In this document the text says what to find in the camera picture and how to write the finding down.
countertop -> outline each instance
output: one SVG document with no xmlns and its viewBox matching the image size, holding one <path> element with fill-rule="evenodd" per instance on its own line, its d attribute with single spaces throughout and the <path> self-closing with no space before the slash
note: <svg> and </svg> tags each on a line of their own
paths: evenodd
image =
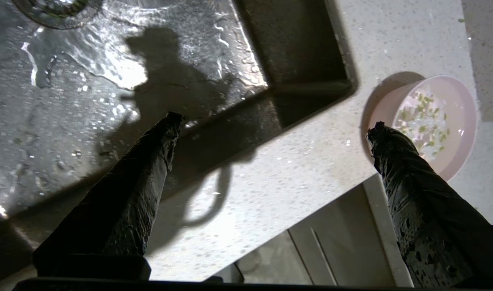
<svg viewBox="0 0 493 291">
<path fill-rule="evenodd" d="M 475 96 L 461 2 L 446 0 L 328 0 L 357 90 L 341 103 L 231 161 L 223 207 L 204 223 L 219 199 L 219 169 L 161 204 L 147 254 L 152 280 L 204 280 L 360 184 L 376 171 L 363 140 L 365 111 L 378 97 L 421 76 L 448 74 Z M 190 201 L 184 217 L 177 207 Z M 177 230 L 167 243 L 165 229 Z"/>
</svg>

water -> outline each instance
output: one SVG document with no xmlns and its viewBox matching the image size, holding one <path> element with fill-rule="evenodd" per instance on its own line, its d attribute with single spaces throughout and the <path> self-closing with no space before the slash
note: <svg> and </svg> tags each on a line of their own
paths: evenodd
<svg viewBox="0 0 493 291">
<path fill-rule="evenodd" d="M 147 81 L 148 72 L 144 57 L 130 51 L 127 41 L 141 36 L 147 27 L 160 26 L 169 26 L 178 35 L 178 55 L 182 61 L 214 59 L 215 65 L 205 64 L 205 68 L 210 79 L 218 80 L 222 76 L 222 50 L 229 45 L 222 39 L 223 28 L 217 24 L 223 16 L 216 15 L 211 8 L 214 7 L 201 9 L 201 4 L 193 5 L 190 1 L 142 8 L 112 0 L 105 1 L 93 21 L 80 28 L 40 27 L 21 47 L 33 66 L 31 83 L 39 88 L 50 86 L 54 61 L 65 53 L 92 74 L 105 77 L 120 88 L 133 90 Z M 203 34 L 202 29 L 198 29 L 209 25 L 215 29 L 205 30 Z M 215 40 L 215 47 L 201 45 L 209 39 Z"/>
</svg>

sink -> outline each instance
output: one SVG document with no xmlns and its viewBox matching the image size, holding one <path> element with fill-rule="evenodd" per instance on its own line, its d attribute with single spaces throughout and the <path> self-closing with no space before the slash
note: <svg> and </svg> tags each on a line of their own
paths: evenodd
<svg viewBox="0 0 493 291">
<path fill-rule="evenodd" d="M 322 0 L 104 1 L 71 30 L 0 1 L 0 279 L 167 111 L 163 199 L 353 89 Z"/>
</svg>

pink bowl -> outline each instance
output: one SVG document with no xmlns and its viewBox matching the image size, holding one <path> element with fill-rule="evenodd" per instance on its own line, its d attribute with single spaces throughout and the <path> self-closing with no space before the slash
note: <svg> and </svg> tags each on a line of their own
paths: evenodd
<svg viewBox="0 0 493 291">
<path fill-rule="evenodd" d="M 377 121 L 383 121 L 394 127 L 398 110 L 409 100 L 406 97 L 417 90 L 431 92 L 445 104 L 444 110 L 448 116 L 446 124 L 452 134 L 442 144 L 446 149 L 439 152 L 433 160 L 428 160 L 428 163 L 440 177 L 448 181 L 468 160 L 479 120 L 474 98 L 459 79 L 439 75 L 393 90 L 377 104 L 369 126 L 373 127 Z"/>
</svg>

